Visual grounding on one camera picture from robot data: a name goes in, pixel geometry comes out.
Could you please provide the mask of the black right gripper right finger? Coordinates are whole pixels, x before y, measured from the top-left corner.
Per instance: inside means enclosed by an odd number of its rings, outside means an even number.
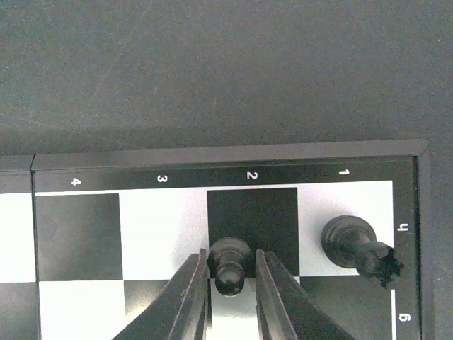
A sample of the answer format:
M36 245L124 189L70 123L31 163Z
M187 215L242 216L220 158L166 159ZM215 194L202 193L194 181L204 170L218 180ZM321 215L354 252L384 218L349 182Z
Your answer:
M256 310L261 339L352 339L308 296L272 252L256 252Z

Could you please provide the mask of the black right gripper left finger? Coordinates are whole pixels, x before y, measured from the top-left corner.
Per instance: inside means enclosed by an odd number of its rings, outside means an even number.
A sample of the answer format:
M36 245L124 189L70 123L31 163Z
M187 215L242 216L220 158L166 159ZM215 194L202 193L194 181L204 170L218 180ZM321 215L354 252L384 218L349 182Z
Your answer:
M201 249L189 255L159 296L115 339L205 339L207 312L207 251Z

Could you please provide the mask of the black pawn chess piece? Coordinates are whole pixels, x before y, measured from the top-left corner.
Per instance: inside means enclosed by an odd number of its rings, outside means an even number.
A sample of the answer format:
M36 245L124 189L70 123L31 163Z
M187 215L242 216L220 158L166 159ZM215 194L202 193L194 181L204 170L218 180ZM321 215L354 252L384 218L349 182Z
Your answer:
M252 249L237 237L217 240L210 247L207 264L217 291L227 297L238 295L255 273Z

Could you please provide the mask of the black rook chess piece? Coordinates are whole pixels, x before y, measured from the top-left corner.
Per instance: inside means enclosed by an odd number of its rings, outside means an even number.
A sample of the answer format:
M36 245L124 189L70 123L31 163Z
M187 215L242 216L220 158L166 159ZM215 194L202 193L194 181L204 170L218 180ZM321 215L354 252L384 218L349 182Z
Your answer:
M341 215L324 226L321 246L325 255L341 268L355 269L360 276L391 290L406 273L395 249L377 239L370 223L360 217Z

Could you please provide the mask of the black and silver chessboard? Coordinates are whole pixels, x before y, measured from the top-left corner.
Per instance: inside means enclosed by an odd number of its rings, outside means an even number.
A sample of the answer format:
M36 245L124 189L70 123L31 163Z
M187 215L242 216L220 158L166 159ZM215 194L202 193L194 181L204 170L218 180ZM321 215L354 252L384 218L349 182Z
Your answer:
M191 254L250 246L205 339L261 339L256 252L272 252L352 339L433 339L423 140L36 154L1 158L1 338L115 339ZM406 265L386 290L332 263L327 222L366 220Z

